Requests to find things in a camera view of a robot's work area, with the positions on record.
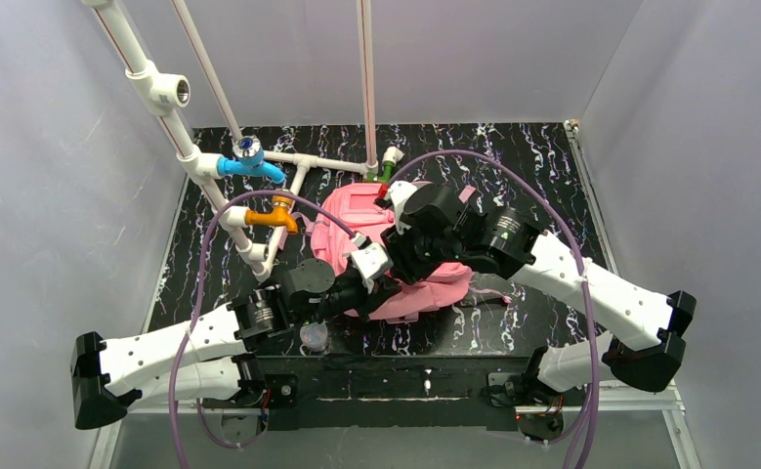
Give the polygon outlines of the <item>pink student backpack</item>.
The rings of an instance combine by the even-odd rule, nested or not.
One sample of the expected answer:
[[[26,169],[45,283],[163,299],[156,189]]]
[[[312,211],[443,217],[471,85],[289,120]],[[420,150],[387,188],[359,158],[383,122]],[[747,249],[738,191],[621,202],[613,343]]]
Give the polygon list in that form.
[[[484,214],[443,185],[359,183],[322,209],[310,226],[312,258],[278,278],[299,320],[412,321],[460,301],[473,274],[509,277],[521,265],[515,216]]]

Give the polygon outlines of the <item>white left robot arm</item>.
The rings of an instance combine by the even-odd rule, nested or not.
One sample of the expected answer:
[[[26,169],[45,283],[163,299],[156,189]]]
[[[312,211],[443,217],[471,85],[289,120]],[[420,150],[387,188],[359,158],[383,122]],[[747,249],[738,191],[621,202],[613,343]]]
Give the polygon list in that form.
[[[348,311],[368,320],[401,290],[387,274],[364,279],[354,266],[336,274],[309,259],[197,320],[124,338],[83,333],[70,362],[74,426],[102,428],[170,395],[236,401],[261,394],[268,380],[254,360],[263,345]]]

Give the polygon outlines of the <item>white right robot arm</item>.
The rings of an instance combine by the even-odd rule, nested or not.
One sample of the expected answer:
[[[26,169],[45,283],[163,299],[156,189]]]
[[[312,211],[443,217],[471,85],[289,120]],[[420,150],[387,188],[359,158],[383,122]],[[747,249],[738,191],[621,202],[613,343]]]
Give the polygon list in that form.
[[[394,215],[381,234],[392,277],[414,284],[444,263],[460,263],[550,295],[606,330],[594,344],[536,349],[517,392],[555,396],[598,378],[657,393],[679,370],[697,305],[693,295],[637,286],[576,258],[520,211],[483,213],[445,186],[397,181],[382,186],[375,203]]]

